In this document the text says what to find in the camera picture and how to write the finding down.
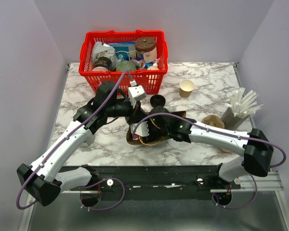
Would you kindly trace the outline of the green kraft paper bag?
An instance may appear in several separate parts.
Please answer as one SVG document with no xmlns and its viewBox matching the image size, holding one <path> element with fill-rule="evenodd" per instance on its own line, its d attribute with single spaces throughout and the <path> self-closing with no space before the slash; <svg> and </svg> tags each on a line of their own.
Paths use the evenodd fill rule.
<svg viewBox="0 0 289 231">
<path fill-rule="evenodd" d="M 132 129 L 129 128 L 126 133 L 127 143 L 130 145 L 155 146 L 160 142 L 170 139 L 166 133 L 162 133 L 163 131 L 160 131 L 152 122 L 149 122 L 148 126 L 150 128 L 150 136 L 142 137 L 141 140 L 139 138 L 134 140 L 132 138 Z"/>
</svg>

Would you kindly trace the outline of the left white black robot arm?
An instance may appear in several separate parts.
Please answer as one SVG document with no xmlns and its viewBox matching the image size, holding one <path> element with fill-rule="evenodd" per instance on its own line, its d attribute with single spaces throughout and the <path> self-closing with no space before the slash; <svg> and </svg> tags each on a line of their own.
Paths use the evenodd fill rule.
<svg viewBox="0 0 289 231">
<path fill-rule="evenodd" d="M 97 130 L 109 117 L 131 118 L 140 109 L 140 101 L 146 97 L 143 86 L 130 82 L 125 94 L 112 81 L 103 82 L 95 96 L 80 107 L 65 132 L 38 159 L 31 164 L 21 164 L 16 173 L 21 190 L 27 191 L 42 206 L 51 204 L 58 195 L 69 189 L 84 187 L 92 190 L 97 185 L 97 172 L 90 166 L 60 173 L 68 158 L 83 144 L 91 145 Z"/>
</svg>

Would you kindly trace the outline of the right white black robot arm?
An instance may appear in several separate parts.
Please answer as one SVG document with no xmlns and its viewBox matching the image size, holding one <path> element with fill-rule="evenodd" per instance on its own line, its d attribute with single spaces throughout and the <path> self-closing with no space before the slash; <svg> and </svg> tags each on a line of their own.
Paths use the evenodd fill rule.
<svg viewBox="0 0 289 231">
<path fill-rule="evenodd" d="M 216 128 L 171 114 L 163 107 L 155 107 L 149 114 L 162 134 L 175 141 L 204 143 L 238 155 L 219 165 L 217 174 L 212 176 L 212 184 L 216 188 L 224 188 L 235 178 L 247 174 L 257 177 L 268 175 L 274 149 L 261 130 L 254 128 L 250 132 L 239 132 Z"/>
</svg>

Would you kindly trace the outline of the grey cylinder under left arm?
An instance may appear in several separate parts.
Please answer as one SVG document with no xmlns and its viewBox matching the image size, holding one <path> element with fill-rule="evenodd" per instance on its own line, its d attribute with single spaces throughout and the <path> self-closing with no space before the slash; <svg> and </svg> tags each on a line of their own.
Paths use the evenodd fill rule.
<svg viewBox="0 0 289 231">
<path fill-rule="evenodd" d="M 86 141 L 84 141 L 83 146 L 90 146 L 94 143 L 94 141 L 95 141 L 95 135 L 88 137 Z"/>
</svg>

